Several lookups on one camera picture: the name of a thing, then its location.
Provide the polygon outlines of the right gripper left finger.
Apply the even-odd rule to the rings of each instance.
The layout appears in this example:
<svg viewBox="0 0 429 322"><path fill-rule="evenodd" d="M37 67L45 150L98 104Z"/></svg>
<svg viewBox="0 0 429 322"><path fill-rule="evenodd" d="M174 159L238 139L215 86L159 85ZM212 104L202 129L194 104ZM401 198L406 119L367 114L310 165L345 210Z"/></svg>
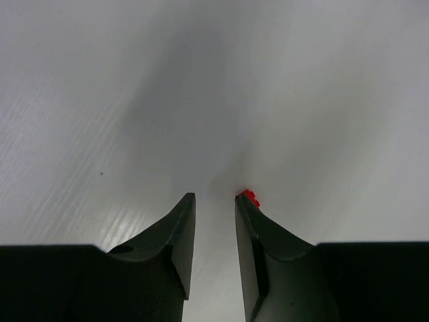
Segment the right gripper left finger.
<svg viewBox="0 0 429 322"><path fill-rule="evenodd" d="M196 196L186 193L160 220L109 251L124 321L181 321L190 280Z"/></svg>

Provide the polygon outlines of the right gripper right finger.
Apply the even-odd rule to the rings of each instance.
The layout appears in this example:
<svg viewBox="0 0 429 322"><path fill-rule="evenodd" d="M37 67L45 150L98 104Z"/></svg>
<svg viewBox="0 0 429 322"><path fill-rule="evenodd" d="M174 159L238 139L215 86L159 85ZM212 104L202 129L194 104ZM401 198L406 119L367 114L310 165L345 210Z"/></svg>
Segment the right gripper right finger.
<svg viewBox="0 0 429 322"><path fill-rule="evenodd" d="M318 250L265 216L245 195L235 227L246 321L334 321Z"/></svg>

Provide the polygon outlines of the tiny red lego stud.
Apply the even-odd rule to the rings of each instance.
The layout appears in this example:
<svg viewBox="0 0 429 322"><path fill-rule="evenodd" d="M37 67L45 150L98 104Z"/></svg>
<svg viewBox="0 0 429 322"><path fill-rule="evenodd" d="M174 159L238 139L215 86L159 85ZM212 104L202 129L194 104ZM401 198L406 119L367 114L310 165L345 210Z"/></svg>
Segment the tiny red lego stud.
<svg viewBox="0 0 429 322"><path fill-rule="evenodd" d="M245 189L241 191L238 195L238 197L247 197L258 209L261 207L260 202L258 201L255 193L250 189Z"/></svg>

